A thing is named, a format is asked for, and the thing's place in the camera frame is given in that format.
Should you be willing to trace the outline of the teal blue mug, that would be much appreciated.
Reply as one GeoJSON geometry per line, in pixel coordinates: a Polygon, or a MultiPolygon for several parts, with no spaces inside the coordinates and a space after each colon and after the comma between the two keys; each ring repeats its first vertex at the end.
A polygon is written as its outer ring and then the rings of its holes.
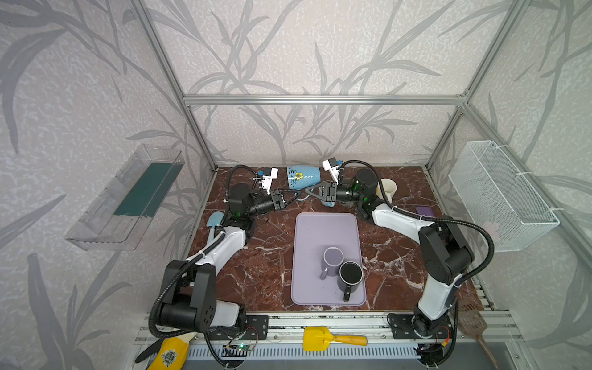
{"type": "Polygon", "coordinates": [[[322,181],[318,167],[304,165],[288,166],[287,178],[288,186],[293,190],[301,190],[322,181]]]}

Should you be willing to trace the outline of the white ceramic mug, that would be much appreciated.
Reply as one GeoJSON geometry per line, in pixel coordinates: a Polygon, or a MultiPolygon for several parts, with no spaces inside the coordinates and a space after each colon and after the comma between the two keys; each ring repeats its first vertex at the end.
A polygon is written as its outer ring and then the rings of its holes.
{"type": "Polygon", "coordinates": [[[380,180],[380,185],[376,188],[376,195],[381,200],[388,200],[389,203],[392,203],[397,190],[398,187],[394,180],[382,178],[382,180],[380,180]]]}

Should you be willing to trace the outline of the purple ceramic mug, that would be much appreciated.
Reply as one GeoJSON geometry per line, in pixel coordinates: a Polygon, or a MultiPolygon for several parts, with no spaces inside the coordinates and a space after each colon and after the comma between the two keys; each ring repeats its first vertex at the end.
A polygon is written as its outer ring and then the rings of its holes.
{"type": "Polygon", "coordinates": [[[344,254],[340,248],[331,246],[325,249],[322,255],[320,279],[323,281],[327,277],[336,277],[339,275],[339,268],[345,260],[344,254]]]}

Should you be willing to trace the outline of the black ceramic mug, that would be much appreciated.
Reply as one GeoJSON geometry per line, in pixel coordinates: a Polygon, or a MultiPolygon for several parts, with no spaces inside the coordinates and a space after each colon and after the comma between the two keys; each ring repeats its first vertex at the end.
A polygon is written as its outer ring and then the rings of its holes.
{"type": "Polygon", "coordinates": [[[354,262],[344,262],[339,268],[338,287],[342,292],[343,302],[349,303],[352,294],[356,291],[363,280],[362,267],[354,262]]]}

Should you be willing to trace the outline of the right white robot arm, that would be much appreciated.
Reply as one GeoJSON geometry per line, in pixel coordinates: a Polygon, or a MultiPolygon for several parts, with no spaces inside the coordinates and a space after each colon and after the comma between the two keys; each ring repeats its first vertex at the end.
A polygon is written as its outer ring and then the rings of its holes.
{"type": "Polygon", "coordinates": [[[454,295],[463,283],[483,271],[493,260],[493,238],[472,222],[428,217],[397,207],[389,200],[378,171],[369,163],[331,158],[322,165],[330,173],[331,180],[305,187],[303,192],[325,202],[353,203],[362,219],[419,244],[428,278],[414,309],[413,324],[417,332],[425,335],[448,314],[454,295]],[[480,233],[487,244],[486,257],[472,270],[469,266],[475,256],[459,229],[461,226],[480,233]]]}

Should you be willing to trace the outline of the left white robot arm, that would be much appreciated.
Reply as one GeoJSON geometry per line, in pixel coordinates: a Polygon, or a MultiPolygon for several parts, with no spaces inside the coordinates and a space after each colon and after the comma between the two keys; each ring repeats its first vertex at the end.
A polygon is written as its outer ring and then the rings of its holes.
{"type": "Polygon", "coordinates": [[[278,169],[255,171],[237,165],[228,174],[226,211],[213,228],[213,238],[196,254],[174,260],[165,269],[160,294],[148,319],[150,333],[159,339],[179,335],[208,333],[217,328],[242,331],[245,308],[217,299],[216,278],[231,258],[254,235],[256,217],[280,211],[292,203],[285,200],[290,189],[271,188],[278,169]]]}

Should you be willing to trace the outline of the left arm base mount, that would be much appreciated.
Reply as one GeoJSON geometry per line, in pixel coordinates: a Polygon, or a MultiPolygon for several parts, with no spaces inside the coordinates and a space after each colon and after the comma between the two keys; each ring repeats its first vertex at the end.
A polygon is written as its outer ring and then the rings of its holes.
{"type": "Polygon", "coordinates": [[[210,340],[230,341],[239,338],[247,341],[261,341],[268,337],[269,316],[266,314],[247,314],[239,318],[237,325],[231,327],[218,326],[208,332],[210,340]]]}

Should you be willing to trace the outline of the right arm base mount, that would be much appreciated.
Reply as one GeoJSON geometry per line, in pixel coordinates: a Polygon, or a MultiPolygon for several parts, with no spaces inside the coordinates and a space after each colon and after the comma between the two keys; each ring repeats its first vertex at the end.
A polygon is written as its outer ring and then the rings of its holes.
{"type": "Polygon", "coordinates": [[[440,319],[430,320],[421,312],[396,314],[389,313],[386,317],[394,339],[447,339],[451,320],[448,314],[440,319]]]}

